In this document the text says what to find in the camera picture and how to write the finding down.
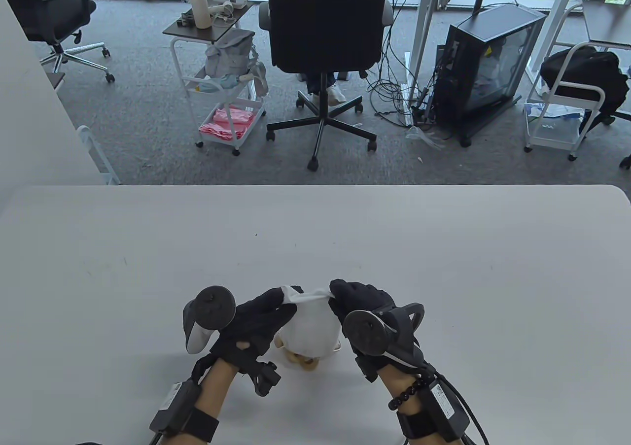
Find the white wall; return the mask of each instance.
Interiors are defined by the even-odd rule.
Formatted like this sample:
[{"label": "white wall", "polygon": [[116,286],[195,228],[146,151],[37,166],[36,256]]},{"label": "white wall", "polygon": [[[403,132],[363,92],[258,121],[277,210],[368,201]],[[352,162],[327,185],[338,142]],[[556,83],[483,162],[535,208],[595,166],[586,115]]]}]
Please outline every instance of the white wall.
[{"label": "white wall", "polygon": [[103,184],[6,0],[0,0],[0,211],[29,184]]}]

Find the black glove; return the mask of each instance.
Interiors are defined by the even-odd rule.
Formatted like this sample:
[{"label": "black glove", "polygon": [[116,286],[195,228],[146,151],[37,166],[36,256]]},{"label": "black glove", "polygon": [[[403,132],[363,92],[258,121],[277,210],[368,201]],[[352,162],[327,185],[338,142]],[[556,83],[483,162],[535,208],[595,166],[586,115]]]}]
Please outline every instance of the black glove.
[{"label": "black glove", "polygon": [[283,299],[282,289],[275,287],[237,306],[232,322],[219,330],[219,339],[210,349],[211,353],[230,363],[230,359],[224,357],[226,352],[233,351],[237,342],[248,342],[250,346],[242,351],[252,361],[256,361],[268,351],[278,330],[296,313],[296,305],[283,304]]},{"label": "black glove", "polygon": [[[360,282],[346,282],[342,279],[336,279],[331,281],[329,289],[334,296],[329,299],[329,307],[338,317],[341,325],[344,325],[344,319],[353,310],[375,310],[380,307],[395,305],[390,294],[370,284],[365,285]],[[357,364],[370,382],[377,379],[377,370],[390,363],[396,366],[395,362],[391,362],[385,356],[364,355],[352,344],[351,348],[357,355]]]}]

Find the computer case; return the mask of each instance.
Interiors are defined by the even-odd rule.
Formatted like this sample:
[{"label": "computer case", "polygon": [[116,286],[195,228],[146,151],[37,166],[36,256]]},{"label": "computer case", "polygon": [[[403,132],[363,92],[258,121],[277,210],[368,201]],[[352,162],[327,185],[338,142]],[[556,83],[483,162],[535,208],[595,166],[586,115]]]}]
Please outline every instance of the computer case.
[{"label": "computer case", "polygon": [[437,65],[437,123],[468,138],[480,130],[476,120],[511,102],[544,19],[525,6],[503,4],[451,25]]}]

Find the white bottle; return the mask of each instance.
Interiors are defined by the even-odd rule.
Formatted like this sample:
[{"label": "white bottle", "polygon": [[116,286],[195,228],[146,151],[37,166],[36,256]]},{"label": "white bottle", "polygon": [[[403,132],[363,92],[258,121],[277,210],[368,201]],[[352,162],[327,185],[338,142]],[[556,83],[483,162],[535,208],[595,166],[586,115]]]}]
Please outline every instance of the white bottle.
[{"label": "white bottle", "polygon": [[212,19],[208,12],[208,0],[189,0],[193,8],[193,19],[195,26],[199,29],[210,28]]}]

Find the sticker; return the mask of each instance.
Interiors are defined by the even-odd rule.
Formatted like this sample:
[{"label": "sticker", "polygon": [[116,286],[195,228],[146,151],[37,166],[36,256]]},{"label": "sticker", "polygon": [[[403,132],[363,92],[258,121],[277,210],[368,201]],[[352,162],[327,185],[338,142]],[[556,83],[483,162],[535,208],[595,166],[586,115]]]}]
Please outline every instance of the sticker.
[{"label": "sticker", "polygon": [[432,388],[432,394],[436,398],[436,402],[438,402],[438,405],[442,409],[442,413],[445,414],[445,417],[451,418],[451,416],[453,416],[456,412],[454,411],[454,408],[451,407],[451,403],[445,395],[445,391],[443,391],[440,387],[440,384],[436,384],[436,386]]},{"label": "sticker", "polygon": [[166,409],[171,407],[171,402],[173,402],[173,399],[175,399],[175,396],[177,395],[177,392],[180,390],[181,387],[181,382],[177,382],[176,384],[171,386],[171,391],[169,391],[167,397],[165,397],[164,402],[162,403],[158,411],[166,411]]}]

